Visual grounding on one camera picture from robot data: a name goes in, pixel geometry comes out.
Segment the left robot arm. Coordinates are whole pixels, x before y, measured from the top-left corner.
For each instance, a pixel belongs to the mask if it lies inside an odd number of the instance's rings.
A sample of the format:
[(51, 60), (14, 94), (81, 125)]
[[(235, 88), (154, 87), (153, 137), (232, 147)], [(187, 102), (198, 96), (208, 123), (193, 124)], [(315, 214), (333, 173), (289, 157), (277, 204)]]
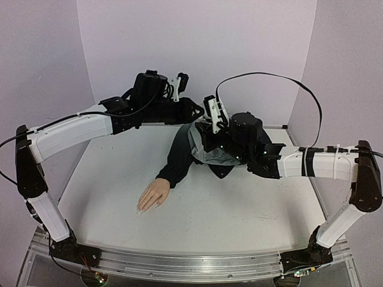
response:
[(180, 73), (172, 80), (157, 71), (136, 76), (132, 88), (79, 113), (44, 126), (16, 131), (16, 179), (18, 192), (32, 208), (32, 215), (58, 242), (58, 252), (68, 261), (81, 255), (69, 224), (48, 193), (41, 164), (68, 148), (105, 136), (117, 135), (144, 123), (179, 125), (203, 116), (204, 109), (188, 97), (180, 97), (189, 77)]

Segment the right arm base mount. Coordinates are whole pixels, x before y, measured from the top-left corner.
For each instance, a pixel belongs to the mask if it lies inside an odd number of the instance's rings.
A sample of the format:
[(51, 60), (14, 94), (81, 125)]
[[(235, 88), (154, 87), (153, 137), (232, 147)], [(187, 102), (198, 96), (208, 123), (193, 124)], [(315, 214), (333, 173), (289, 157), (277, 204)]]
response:
[(319, 227), (311, 234), (306, 248), (283, 252), (280, 255), (283, 276), (317, 268), (333, 261), (331, 248), (325, 248), (317, 243), (318, 229)]

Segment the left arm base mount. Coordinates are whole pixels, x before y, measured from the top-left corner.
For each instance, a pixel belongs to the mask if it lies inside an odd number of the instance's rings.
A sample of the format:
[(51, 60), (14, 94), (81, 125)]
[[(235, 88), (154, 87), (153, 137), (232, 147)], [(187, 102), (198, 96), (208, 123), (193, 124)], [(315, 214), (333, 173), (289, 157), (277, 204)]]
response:
[[(54, 241), (48, 233), (48, 254), (59, 268), (79, 276), (86, 286), (103, 286), (107, 281), (100, 272), (92, 270), (99, 265), (101, 250), (94, 246), (77, 243), (72, 233), (67, 239), (59, 242)], [(83, 268), (80, 271), (70, 270), (59, 264), (57, 259), (81, 264)]]

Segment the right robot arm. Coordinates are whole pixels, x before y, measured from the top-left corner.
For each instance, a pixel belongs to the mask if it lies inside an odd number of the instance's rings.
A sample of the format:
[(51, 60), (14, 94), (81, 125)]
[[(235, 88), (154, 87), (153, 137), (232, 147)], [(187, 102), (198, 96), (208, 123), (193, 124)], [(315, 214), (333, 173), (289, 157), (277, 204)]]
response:
[(382, 205), (377, 152), (367, 141), (342, 148), (298, 147), (262, 141), (262, 121), (249, 112), (235, 114), (228, 123), (212, 119), (197, 123), (206, 152), (222, 149), (254, 175), (267, 179), (332, 178), (350, 182), (344, 205), (312, 234), (308, 252), (329, 250), (359, 218)]

